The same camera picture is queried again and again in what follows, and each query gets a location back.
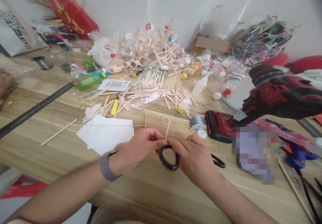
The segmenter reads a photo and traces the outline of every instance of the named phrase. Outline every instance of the cordless drill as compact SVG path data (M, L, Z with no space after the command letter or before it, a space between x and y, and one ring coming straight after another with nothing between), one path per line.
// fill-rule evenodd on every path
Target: cordless drill
M234 116L219 111L206 112L212 139L231 143L232 127L244 127L264 115L301 119L322 113L322 91L310 81L285 75L267 64L253 67L249 76L255 86Z

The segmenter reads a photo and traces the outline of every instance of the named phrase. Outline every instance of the green plastic bottle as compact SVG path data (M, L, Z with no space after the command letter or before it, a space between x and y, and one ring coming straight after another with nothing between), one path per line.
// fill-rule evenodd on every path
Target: green plastic bottle
M82 65L84 66L84 68L86 69L86 71L90 70L91 68L94 67L95 62L93 59L92 55L86 55L82 61Z
M82 75L78 78L75 78L71 81L71 83L75 86L75 88L79 91L85 91L94 85L98 85L102 83L102 80L106 77L105 69L101 73L96 71L90 72L86 75Z

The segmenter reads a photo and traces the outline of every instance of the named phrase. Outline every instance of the hand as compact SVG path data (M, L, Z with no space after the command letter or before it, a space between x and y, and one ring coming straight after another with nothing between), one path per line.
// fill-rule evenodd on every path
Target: hand
M110 169L114 174L121 175L137 166L150 152L166 144L165 137L158 130L141 128L120 152L110 157Z
M197 135L179 140L170 138L169 143L180 156L180 168L197 187L205 191L213 185L219 172L210 151Z
M12 78L5 69L0 68L0 92L4 94L12 84Z

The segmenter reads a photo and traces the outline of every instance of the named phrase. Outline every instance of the red bag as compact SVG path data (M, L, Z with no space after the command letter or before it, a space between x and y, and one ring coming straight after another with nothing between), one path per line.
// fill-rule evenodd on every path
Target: red bag
M97 30L97 24L73 0L48 0L51 9L82 38Z

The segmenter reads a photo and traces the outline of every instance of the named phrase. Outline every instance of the scissors handle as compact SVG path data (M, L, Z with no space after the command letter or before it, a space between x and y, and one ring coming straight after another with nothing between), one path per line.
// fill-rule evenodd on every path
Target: scissors handle
M217 160L217 161L213 160L215 165L217 165L218 167L220 167L222 169L226 167L225 163L220 158L217 158L213 154L211 154L211 156L213 159Z
M179 168L179 164L180 164L180 158L179 158L179 155L177 154L177 153L175 153L175 164L174 165L172 165L172 164L170 164L169 162L167 162L166 160L165 160L165 158L163 157L163 150L165 149L165 148L172 148L172 146L171 145L163 145L160 149L159 149L159 158L160 158L160 160L161 160L161 163L167 168L167 169L169 169L169 170L172 170L172 171L174 171L174 170L177 170L178 168Z

